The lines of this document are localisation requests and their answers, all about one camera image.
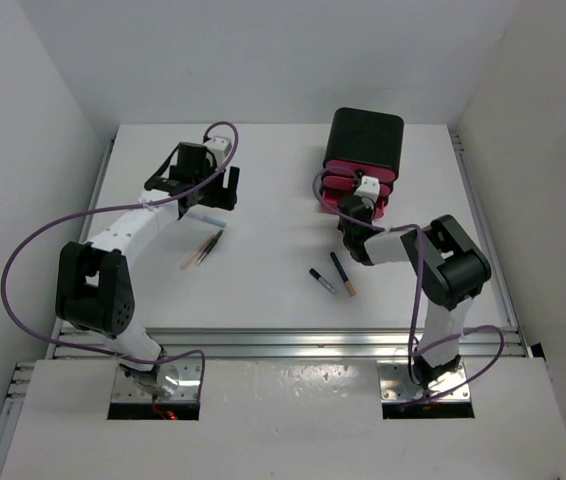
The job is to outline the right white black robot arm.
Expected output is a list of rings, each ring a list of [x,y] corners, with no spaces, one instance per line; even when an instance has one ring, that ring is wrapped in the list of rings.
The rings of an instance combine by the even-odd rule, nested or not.
[[[347,195],[337,201],[338,229],[356,262],[365,266],[408,262],[417,277],[415,297],[428,300],[420,340],[408,341],[412,380],[427,388],[460,362],[459,336],[473,299],[491,279],[491,266],[457,219],[440,216],[424,228],[384,231],[372,225],[372,200]]]

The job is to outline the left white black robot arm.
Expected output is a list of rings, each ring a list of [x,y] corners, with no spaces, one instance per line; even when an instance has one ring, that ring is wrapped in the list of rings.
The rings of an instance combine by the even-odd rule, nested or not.
[[[179,143],[146,180],[134,209],[88,241],[61,250],[57,317],[103,341],[131,371],[152,375],[163,349],[134,318],[130,268],[191,208],[234,209],[240,170],[223,166],[231,151],[231,140],[221,136]]]

